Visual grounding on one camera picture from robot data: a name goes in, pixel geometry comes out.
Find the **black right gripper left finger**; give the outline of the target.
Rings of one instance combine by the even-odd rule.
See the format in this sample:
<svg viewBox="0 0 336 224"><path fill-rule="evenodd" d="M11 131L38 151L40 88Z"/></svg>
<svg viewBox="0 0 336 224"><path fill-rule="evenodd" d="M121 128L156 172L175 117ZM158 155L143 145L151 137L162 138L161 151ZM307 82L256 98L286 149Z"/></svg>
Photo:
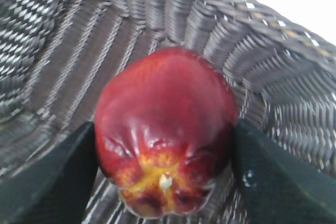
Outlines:
<svg viewBox="0 0 336 224"><path fill-rule="evenodd" d="M97 170L94 125L86 122L1 183L1 223L82 223Z"/></svg>

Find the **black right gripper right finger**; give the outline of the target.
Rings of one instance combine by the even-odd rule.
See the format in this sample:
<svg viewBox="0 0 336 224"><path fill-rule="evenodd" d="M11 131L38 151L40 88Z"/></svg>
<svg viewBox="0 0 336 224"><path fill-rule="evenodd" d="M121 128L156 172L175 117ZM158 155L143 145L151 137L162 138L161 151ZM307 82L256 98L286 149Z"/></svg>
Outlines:
<svg viewBox="0 0 336 224"><path fill-rule="evenodd" d="M235 128L232 165L250 223L335 223L335 179L245 119Z"/></svg>

